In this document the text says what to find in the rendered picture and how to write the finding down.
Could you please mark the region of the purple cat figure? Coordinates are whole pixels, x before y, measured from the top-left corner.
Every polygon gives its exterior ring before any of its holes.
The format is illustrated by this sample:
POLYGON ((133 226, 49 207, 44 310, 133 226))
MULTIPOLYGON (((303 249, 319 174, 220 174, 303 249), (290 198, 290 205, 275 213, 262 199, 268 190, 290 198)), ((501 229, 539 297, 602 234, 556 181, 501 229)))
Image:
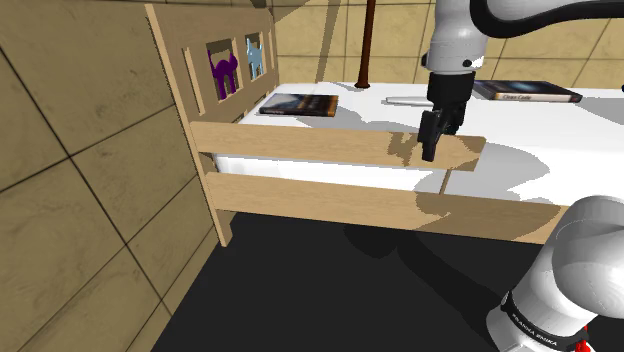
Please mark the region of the purple cat figure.
POLYGON ((212 61, 211 51, 208 50, 207 53, 213 78, 217 81, 219 99, 226 99, 227 92, 225 79, 228 79, 229 81, 230 91, 232 93, 236 92, 234 73, 238 68, 238 60, 233 53, 230 53, 227 60, 220 60, 217 64, 214 64, 212 61))

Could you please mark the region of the wooden bed with white mattress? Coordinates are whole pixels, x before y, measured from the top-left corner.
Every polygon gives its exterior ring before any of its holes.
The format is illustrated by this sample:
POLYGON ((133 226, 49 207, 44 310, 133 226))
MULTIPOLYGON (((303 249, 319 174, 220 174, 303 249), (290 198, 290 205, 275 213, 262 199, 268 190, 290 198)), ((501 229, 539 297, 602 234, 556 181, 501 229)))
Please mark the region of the wooden bed with white mattress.
POLYGON ((204 49, 228 40, 242 55, 252 32, 269 44, 267 10, 149 4, 146 12, 222 245, 238 212, 541 244, 574 201, 624 198, 618 91, 587 89, 578 104, 472 98, 463 134, 442 137, 426 162, 419 111, 383 100, 422 86, 294 84, 294 93, 336 94, 336 115, 261 115, 259 105, 282 91, 273 49, 265 73, 225 99, 204 49))

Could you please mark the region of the light blue cat figure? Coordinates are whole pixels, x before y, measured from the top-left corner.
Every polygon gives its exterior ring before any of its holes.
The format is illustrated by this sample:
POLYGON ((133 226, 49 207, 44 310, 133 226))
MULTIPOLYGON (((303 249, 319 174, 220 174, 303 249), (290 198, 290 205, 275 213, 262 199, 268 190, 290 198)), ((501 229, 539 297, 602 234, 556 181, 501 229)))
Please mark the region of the light blue cat figure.
POLYGON ((258 75, 264 73, 263 70, 263 46, 254 47, 249 38, 246 39, 246 54, 248 65, 251 68, 251 78, 255 80, 258 75))

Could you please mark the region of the dark brown pole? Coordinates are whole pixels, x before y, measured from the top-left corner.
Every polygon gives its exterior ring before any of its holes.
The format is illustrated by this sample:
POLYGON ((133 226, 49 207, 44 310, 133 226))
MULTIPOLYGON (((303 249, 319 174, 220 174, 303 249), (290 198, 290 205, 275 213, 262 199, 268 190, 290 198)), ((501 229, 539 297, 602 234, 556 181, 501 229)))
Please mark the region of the dark brown pole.
POLYGON ((355 87, 358 89, 367 89, 369 84, 369 64, 370 64, 370 51, 372 43, 372 32, 374 25, 376 0, 367 0, 365 21, 363 28, 362 50, 361 60, 359 66, 358 80, 355 83, 355 87))

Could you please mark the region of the dark book with orange edge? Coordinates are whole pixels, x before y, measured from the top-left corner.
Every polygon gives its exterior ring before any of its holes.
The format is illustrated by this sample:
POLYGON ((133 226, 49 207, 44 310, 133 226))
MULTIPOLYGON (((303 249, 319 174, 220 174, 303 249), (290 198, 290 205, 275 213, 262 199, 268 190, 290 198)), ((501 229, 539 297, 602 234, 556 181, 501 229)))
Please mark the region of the dark book with orange edge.
POLYGON ((334 117, 337 95, 275 93, 260 108, 261 114, 334 117))

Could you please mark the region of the white pen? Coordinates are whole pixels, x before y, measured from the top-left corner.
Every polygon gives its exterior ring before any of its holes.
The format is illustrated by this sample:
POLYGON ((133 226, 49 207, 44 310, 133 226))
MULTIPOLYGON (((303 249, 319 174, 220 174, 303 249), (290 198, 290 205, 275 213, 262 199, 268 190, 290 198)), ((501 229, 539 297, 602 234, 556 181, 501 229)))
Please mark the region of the white pen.
POLYGON ((423 106, 423 107, 432 107, 434 105, 433 102, 429 101, 426 97, 387 97, 386 102, 388 104, 395 105, 409 105, 409 106, 423 106))

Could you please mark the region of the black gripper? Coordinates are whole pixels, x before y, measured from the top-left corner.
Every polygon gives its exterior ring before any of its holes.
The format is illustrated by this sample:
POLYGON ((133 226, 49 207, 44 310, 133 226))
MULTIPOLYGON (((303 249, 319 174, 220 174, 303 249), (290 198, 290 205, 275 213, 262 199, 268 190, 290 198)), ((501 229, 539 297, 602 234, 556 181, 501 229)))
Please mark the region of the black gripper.
POLYGON ((475 76, 475 72, 459 75, 432 72, 429 75, 427 99, 434 107, 432 111, 422 112, 417 138, 422 144, 424 161, 434 161, 436 146, 443 131, 446 135, 455 135, 463 124, 475 76), (441 113, 444 112, 447 117, 446 127, 445 120, 441 117, 441 113))

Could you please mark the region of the dark book with pale spine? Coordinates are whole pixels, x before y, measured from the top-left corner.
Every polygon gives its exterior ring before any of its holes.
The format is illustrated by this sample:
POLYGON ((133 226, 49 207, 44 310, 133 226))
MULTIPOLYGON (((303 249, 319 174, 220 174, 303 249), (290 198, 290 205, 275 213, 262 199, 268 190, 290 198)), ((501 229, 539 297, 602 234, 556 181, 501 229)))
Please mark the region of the dark book with pale spine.
POLYGON ((473 90, 488 100, 578 103, 583 96, 546 81, 475 80, 473 90))

